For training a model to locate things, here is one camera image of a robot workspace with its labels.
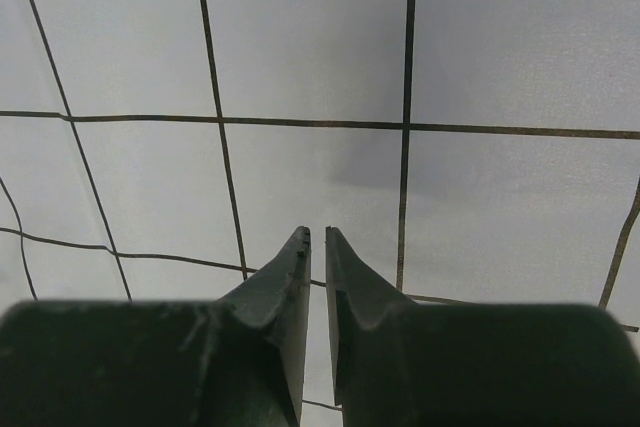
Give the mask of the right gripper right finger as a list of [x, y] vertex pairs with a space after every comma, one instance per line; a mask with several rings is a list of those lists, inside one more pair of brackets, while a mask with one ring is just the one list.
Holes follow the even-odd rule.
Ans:
[[583, 304], [418, 303], [326, 231], [334, 400], [347, 426], [635, 426], [639, 361]]

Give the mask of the blue checkered cloth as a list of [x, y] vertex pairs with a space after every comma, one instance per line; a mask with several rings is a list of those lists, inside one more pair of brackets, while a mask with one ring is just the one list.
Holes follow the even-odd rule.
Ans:
[[324, 232], [418, 301], [639, 339], [639, 0], [1, 0], [1, 304], [218, 298]]

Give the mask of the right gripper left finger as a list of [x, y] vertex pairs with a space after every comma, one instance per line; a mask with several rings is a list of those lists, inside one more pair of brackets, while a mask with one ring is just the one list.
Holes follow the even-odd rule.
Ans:
[[311, 234], [216, 300], [33, 301], [1, 319], [5, 426], [296, 426]]

